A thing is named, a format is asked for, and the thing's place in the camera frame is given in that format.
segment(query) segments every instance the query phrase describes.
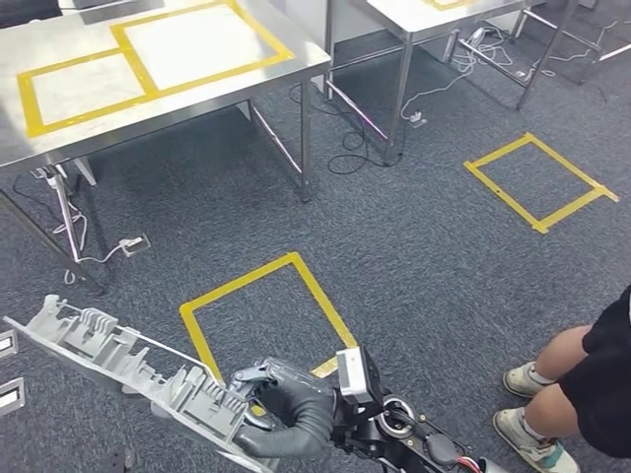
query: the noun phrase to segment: gray plastic part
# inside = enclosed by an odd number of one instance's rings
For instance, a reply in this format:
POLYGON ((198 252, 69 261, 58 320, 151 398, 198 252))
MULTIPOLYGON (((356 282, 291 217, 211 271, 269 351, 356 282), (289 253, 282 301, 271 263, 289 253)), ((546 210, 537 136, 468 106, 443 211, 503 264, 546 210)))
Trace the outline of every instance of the gray plastic part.
POLYGON ((506 470, 485 457, 478 460, 478 466, 480 467, 482 473, 508 473, 506 470))
POLYGON ((277 458, 249 456, 233 442, 243 426, 249 403, 226 389, 200 362, 119 325, 119 319, 96 308, 80 309, 47 296, 44 307, 26 326, 5 321, 40 347, 98 384, 123 395, 140 394, 150 401, 153 414, 176 421, 185 432, 217 445, 222 455, 250 471, 273 473, 277 458), (63 309, 71 316, 60 316, 63 309), (195 364, 164 378, 144 358, 149 348, 133 353, 138 339, 195 364))

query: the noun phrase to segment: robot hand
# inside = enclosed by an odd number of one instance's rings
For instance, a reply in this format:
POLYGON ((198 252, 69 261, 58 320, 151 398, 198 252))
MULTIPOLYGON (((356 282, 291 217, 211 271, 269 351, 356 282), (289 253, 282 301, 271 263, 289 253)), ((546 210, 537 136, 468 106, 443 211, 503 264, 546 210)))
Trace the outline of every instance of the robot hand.
POLYGON ((287 429, 241 427, 234 442, 260 458, 314 456, 331 439, 336 393, 325 379, 273 358, 235 373, 230 389, 246 391, 287 429))

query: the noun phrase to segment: metal table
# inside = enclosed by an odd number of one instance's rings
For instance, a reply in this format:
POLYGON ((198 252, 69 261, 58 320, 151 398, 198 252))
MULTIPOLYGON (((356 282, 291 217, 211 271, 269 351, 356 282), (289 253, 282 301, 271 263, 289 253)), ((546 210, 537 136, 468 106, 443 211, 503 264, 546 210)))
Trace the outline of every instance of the metal table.
MULTIPOLYGON (((331 53, 333 31, 332 2, 328 0, 326 29, 327 52, 331 53)), ((402 46, 392 47, 365 56, 359 57, 344 64, 335 65, 325 78, 325 94, 337 94, 359 113, 367 124, 376 131, 386 142, 383 154, 384 165, 393 162, 396 133, 399 130, 401 108, 403 105, 408 74, 414 46, 423 42, 449 35, 451 37, 451 53, 457 40, 457 30, 467 25, 488 20, 500 15, 518 12, 531 7, 542 0, 344 0, 349 1, 360 11, 383 25, 402 41, 402 46), (362 111, 334 83, 333 72, 351 65, 359 64, 376 57, 402 50, 401 64, 397 78, 396 96, 389 122, 389 131, 386 133, 374 124, 373 120, 362 111)))
POLYGON ((0 203, 68 269, 79 264, 64 179, 56 165, 229 105, 256 117, 301 175, 309 200, 309 87, 331 57, 267 2, 137 0, 0 31, 0 169, 54 179, 72 257, 5 192, 0 203), (297 83, 295 160, 251 98, 297 83))
MULTIPOLYGON (((619 56, 619 55, 625 53, 625 52, 631 52, 631 42, 629 42, 628 40, 623 40, 625 42, 625 44, 622 45, 622 46, 620 46, 617 49, 605 51, 600 44, 599 44, 598 42, 594 42, 594 41, 585 39, 585 38, 583 38, 582 36, 580 36, 578 34, 574 34, 571 31, 569 31, 566 27, 566 23, 568 21, 569 18, 571 18, 572 15, 574 14, 574 12, 576 11, 576 9, 578 5, 583 5, 584 3, 586 3, 585 0, 579 0, 578 3, 575 2, 575 1, 571 1, 571 0, 568 1, 567 7, 565 8, 565 11, 563 14, 562 19, 561 20, 561 23, 562 23, 561 28, 559 26, 555 25, 553 22, 548 21, 545 18, 540 17, 540 16, 534 14, 533 12, 524 11, 524 12, 522 12, 522 15, 525 15, 525 16, 526 16, 528 18, 530 18, 530 19, 532 19, 532 20, 535 20, 535 21, 539 22, 542 25, 545 25, 545 26, 546 26, 546 27, 548 27, 551 30, 553 30, 553 31, 556 31, 556 32, 560 32, 561 34, 563 34, 565 37, 571 39, 571 40, 573 40, 574 42, 577 42, 578 44, 581 44, 581 45, 585 46, 586 48, 586 50, 588 51, 588 55, 593 56, 593 59, 592 59, 588 64, 587 67, 583 69, 581 76, 578 79, 579 84, 583 84, 583 82, 585 82, 586 76, 588 73, 589 73, 590 71, 592 71, 597 64, 600 64, 602 62, 608 61, 608 59, 611 59, 611 58, 614 58, 614 57, 616 57, 616 56, 619 56)), ((596 3, 597 2, 596 0, 594 0, 594 1, 593 1, 592 4, 583 5, 583 6, 586 6, 587 8, 590 8, 590 9, 594 9, 594 8, 596 8, 596 3)), ((618 7, 617 9, 615 10, 615 15, 616 16, 614 18, 617 19, 617 21, 614 24, 611 25, 611 27, 606 27, 605 30, 603 30, 603 33, 605 33, 605 31, 607 30, 607 29, 612 28, 612 27, 618 25, 618 24, 628 25, 628 24, 631 23, 631 2, 627 3, 626 5, 624 5, 624 4, 621 3, 620 5, 620 7, 618 7)))

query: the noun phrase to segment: white sneaker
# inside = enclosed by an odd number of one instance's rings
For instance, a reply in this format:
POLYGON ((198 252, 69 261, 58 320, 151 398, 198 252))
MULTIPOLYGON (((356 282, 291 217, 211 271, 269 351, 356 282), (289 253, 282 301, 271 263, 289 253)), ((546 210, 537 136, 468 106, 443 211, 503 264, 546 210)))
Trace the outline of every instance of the white sneaker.
POLYGON ((524 430, 521 409, 494 415, 494 426, 500 437, 540 473, 580 473, 580 468, 558 440, 538 441, 524 430))
POLYGON ((546 385, 540 384, 528 374, 528 371, 534 365, 534 362, 531 362, 519 368, 508 370, 503 374, 503 385, 517 396, 534 397, 546 385))

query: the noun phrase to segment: yellow tape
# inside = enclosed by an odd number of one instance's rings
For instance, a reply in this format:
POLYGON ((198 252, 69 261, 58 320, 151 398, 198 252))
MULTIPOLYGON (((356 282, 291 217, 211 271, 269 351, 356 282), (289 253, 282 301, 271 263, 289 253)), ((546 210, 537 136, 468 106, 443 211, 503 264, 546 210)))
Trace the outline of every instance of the yellow tape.
MULTIPOLYGON (((215 377, 223 380, 217 361, 213 356, 201 328, 199 328, 199 324, 195 318, 194 311, 291 264, 293 264, 294 267, 296 268, 306 288, 313 296, 316 302, 318 303, 318 305, 322 308, 323 312, 325 312, 327 319, 331 322, 336 333, 340 336, 346 348, 357 346, 357 342, 350 333, 348 327, 343 323, 342 318, 337 310, 335 310, 327 295, 325 294, 322 288, 316 280, 311 271, 309 270, 300 254, 296 252, 282 256, 275 261, 265 264, 248 274, 236 278, 229 283, 214 289, 208 294, 200 296, 188 303, 182 304, 180 308, 180 315, 184 321, 186 329, 188 330, 188 333, 190 335, 190 340, 192 342, 192 345, 195 350, 197 350, 199 359, 205 365, 208 366, 211 372, 215 375, 215 377)), ((337 369, 337 362, 335 357, 333 357, 318 368, 314 369, 312 372, 319 377, 326 377, 337 369)))
POLYGON ((284 44, 282 44, 272 34, 268 32, 262 25, 257 22, 256 19, 254 19, 251 15, 242 9, 235 0, 214 0, 211 2, 202 3, 199 5, 195 5, 192 7, 183 8, 173 12, 168 12, 159 15, 154 15, 152 17, 134 20, 131 22, 113 25, 112 27, 111 27, 110 30, 112 32, 112 35, 116 41, 116 43, 119 44, 118 48, 109 49, 106 51, 101 51, 88 56, 78 57, 69 61, 51 64, 49 66, 45 66, 38 69, 34 69, 32 71, 27 71, 22 74, 19 74, 17 76, 17 80, 18 86, 20 90, 20 96, 22 98, 23 107, 25 111, 25 120, 26 122, 26 135, 32 138, 45 133, 51 133, 53 131, 57 131, 72 125, 93 120, 94 118, 98 118, 109 113, 122 111, 127 108, 131 108, 141 103, 155 101, 164 97, 171 96, 173 94, 178 94, 180 92, 187 91, 189 89, 199 87, 205 84, 210 84, 212 82, 220 81, 223 79, 228 79, 230 77, 238 76, 239 74, 244 74, 246 72, 251 72, 257 69, 269 67, 274 64, 278 64, 280 62, 284 62, 294 58, 294 54, 291 51, 285 47, 284 44), (257 34, 266 41, 268 45, 273 49, 275 54, 265 59, 262 59, 260 61, 253 62, 251 64, 246 64, 244 66, 240 66, 228 71, 214 74, 212 76, 200 78, 184 84, 170 87, 165 90, 159 90, 151 77, 151 75, 149 73, 149 71, 147 71, 144 64, 143 64, 142 60, 140 58, 140 56, 138 56, 137 52, 135 49, 134 49, 133 45, 126 34, 126 29, 128 28, 155 22, 165 18, 174 17, 177 15, 192 13, 198 10, 215 7, 218 5, 226 5, 232 9, 236 15, 239 16, 245 23, 247 23, 248 26, 255 31, 257 34), (91 110, 86 113, 82 113, 81 115, 72 116, 54 123, 44 124, 42 122, 39 105, 37 102, 36 93, 35 92, 35 89, 32 85, 32 77, 36 75, 46 74, 48 72, 57 71, 66 67, 72 67, 84 62, 101 59, 103 57, 111 56, 114 54, 123 54, 128 60, 131 70, 134 72, 134 74, 136 76, 136 78, 144 91, 143 96, 130 99, 127 101, 121 101, 119 103, 113 103, 111 105, 107 105, 95 110, 91 110))
POLYGON ((311 373, 314 376, 317 377, 327 377, 330 374, 333 374, 337 369, 337 358, 333 357, 328 361, 326 361, 319 367, 316 368, 316 370, 312 371, 311 373))
POLYGON ((605 195, 614 202, 618 202, 620 199, 614 194, 613 192, 607 189, 604 185, 598 183, 591 177, 582 172, 581 170, 574 166, 568 160, 564 158, 563 156, 557 153, 556 151, 550 148, 549 146, 543 143, 543 141, 537 138, 536 136, 531 133, 525 133, 524 136, 513 141, 512 143, 509 143, 508 145, 501 147, 498 150, 495 150, 492 153, 490 153, 487 156, 481 158, 478 161, 469 163, 466 162, 464 163, 464 166, 471 172, 472 172, 475 176, 478 177, 479 179, 482 180, 485 183, 487 187, 491 189, 494 193, 495 193, 497 197, 502 199, 503 201, 508 204, 509 207, 517 212, 520 216, 522 216, 524 220, 528 222, 532 226, 533 229, 541 232, 542 234, 546 234, 548 229, 556 223, 558 223, 560 220, 565 219, 571 214, 573 214, 582 207, 584 207, 595 199, 597 199, 602 195, 605 195), (565 205, 562 208, 560 208, 556 212, 553 212, 547 217, 545 217, 543 220, 537 220, 535 219, 533 215, 531 215, 528 210, 525 209, 524 207, 521 206, 519 203, 516 201, 515 199, 510 197, 509 195, 506 194, 503 190, 500 189, 498 185, 495 184, 490 178, 487 177, 485 174, 480 171, 479 168, 488 165, 488 163, 491 163, 493 161, 497 160, 503 156, 506 156, 509 153, 512 153, 515 150, 521 148, 522 146, 528 145, 528 144, 534 144, 540 150, 543 151, 544 153, 548 154, 551 158, 557 161, 558 163, 561 164, 562 166, 574 173, 574 175, 584 180, 585 182, 594 187, 593 190, 587 192, 585 195, 579 197, 573 202, 570 202, 568 205, 565 205))
POLYGON ((560 155, 559 153, 557 153, 556 151, 553 150, 553 148, 550 148, 549 146, 548 146, 546 143, 540 140, 539 138, 537 138, 534 135, 531 135, 530 133, 527 133, 527 135, 531 139, 531 142, 532 142, 532 143, 538 146, 539 148, 545 151, 546 153, 550 155, 552 158, 554 158, 555 160, 556 160, 559 164, 564 166, 565 168, 569 170, 570 172, 572 172, 572 173, 574 173, 574 174, 587 182, 588 184, 589 184, 589 185, 591 185, 594 188, 600 189, 601 194, 599 194, 599 195, 606 195, 607 197, 613 200, 614 202, 618 202, 620 200, 617 195, 615 195, 613 192, 607 189, 604 185, 602 185, 600 183, 598 183, 598 182, 592 179, 591 177, 589 177, 588 175, 585 174, 584 172, 574 166, 573 164, 571 164, 568 160, 564 158, 563 156, 560 155))
POLYGON ((273 273, 274 271, 277 271, 279 269, 282 268, 283 266, 287 266, 288 264, 291 264, 291 258, 288 254, 286 254, 285 256, 279 258, 275 261, 267 263, 254 271, 251 271, 248 274, 245 274, 243 276, 236 278, 229 283, 224 284, 223 286, 214 289, 213 291, 211 291, 210 293, 200 296, 188 304, 190 305, 190 308, 192 310, 197 310, 202 306, 211 304, 214 301, 216 301, 217 299, 226 296, 229 293, 236 291, 237 289, 241 289, 243 286, 247 286, 250 283, 253 283, 257 279, 267 276, 269 273, 273 273))
POLYGON ((35 87, 32 84, 33 77, 40 76, 42 74, 48 74, 50 72, 59 71, 61 69, 65 69, 66 67, 77 66, 85 62, 95 61, 97 59, 114 56, 120 53, 121 51, 118 48, 108 49, 106 51, 97 52, 95 54, 88 54, 87 56, 75 57, 69 61, 60 62, 57 64, 51 64, 50 66, 40 67, 38 69, 33 69, 31 71, 18 74, 18 88, 20 91, 20 97, 22 98, 23 108, 24 109, 24 118, 26 122, 26 136, 33 137, 37 135, 42 135, 44 133, 48 133, 51 131, 54 131, 56 129, 70 126, 75 123, 75 117, 73 117, 57 122, 59 123, 57 127, 54 126, 57 123, 45 125, 43 120, 42 119, 42 111, 39 109, 39 104, 37 102, 37 94, 35 93, 35 87))
POLYGON ((221 376, 221 372, 213 356, 213 352, 208 347, 208 344, 206 342, 202 329, 199 328, 199 324, 197 323, 197 319, 195 318, 190 305, 188 303, 182 304, 180 307, 180 314, 182 316, 182 320, 184 321, 186 329, 188 330, 188 334, 190 335, 192 346, 197 350, 199 360, 208 367, 216 378, 223 381, 223 378, 221 376))
POLYGON ((147 101, 154 100, 158 97, 158 87, 155 86, 155 83, 153 82, 153 79, 151 78, 149 71, 144 67, 144 64, 142 63, 140 56, 137 55, 137 52, 131 45, 131 41, 125 34, 125 28, 125 24, 114 25, 110 30, 114 36, 114 39, 121 48, 121 52, 125 56, 125 59, 128 60, 128 63, 130 64, 134 74, 147 96, 147 101))
POLYGON ((512 143, 509 143, 506 146, 502 146, 498 150, 493 151, 492 153, 489 153, 484 158, 480 158, 478 161, 475 161, 473 163, 469 163, 471 166, 474 166, 476 168, 479 168, 480 166, 488 165, 488 163, 491 163, 494 160, 497 160, 503 156, 506 156, 508 153, 512 153, 515 150, 519 149, 522 146, 528 145, 531 142, 530 136, 528 133, 519 138, 519 140, 513 141, 512 143))
POLYGON ((337 310, 334 307, 333 304, 322 291, 322 288, 313 277, 311 271, 304 264, 304 261, 298 254, 298 253, 290 253, 291 260, 293 261, 294 265, 296 267, 298 273, 302 276, 302 279, 304 281, 304 284, 311 291, 311 294, 316 299, 318 305, 322 308, 325 314, 327 315, 327 318, 331 322, 331 325, 334 326, 336 332, 340 335, 340 338, 347 347, 356 347, 357 341, 355 340, 348 327, 343 323, 341 317, 337 313, 337 310))
POLYGON ((432 7, 436 8, 436 10, 440 10, 442 12, 444 12, 445 10, 451 10, 453 8, 457 8, 457 7, 462 7, 462 6, 464 6, 464 5, 469 5, 469 4, 472 3, 472 1, 474 1, 474 0, 460 0, 460 1, 457 1, 457 2, 445 4, 445 3, 438 2, 436 0, 425 0, 425 3, 429 3, 429 5, 432 5, 432 7))
POLYGON ((548 215, 547 217, 542 220, 540 224, 546 229, 549 229, 549 227, 552 227, 553 225, 560 220, 565 219, 565 217, 570 214, 573 214, 582 207, 585 207, 589 202, 598 199, 602 195, 605 194, 603 193, 603 190, 600 187, 592 189, 589 192, 587 192, 586 194, 582 195, 574 200, 574 202, 570 202, 569 204, 565 207, 560 208, 556 212, 548 215))
POLYGON ((521 215, 524 220, 531 224, 533 229, 541 232, 542 234, 546 234, 548 229, 541 225, 541 223, 537 219, 535 219, 532 214, 528 212, 528 210, 522 207, 519 202, 510 197, 509 195, 506 194, 506 192, 501 190, 498 185, 495 184, 492 180, 489 179, 479 169, 478 169, 475 164, 466 162, 464 166, 471 172, 473 173, 476 177, 482 180, 485 185, 491 189, 494 194, 496 194, 500 199, 506 202, 509 206, 511 209, 517 212, 518 214, 521 215))

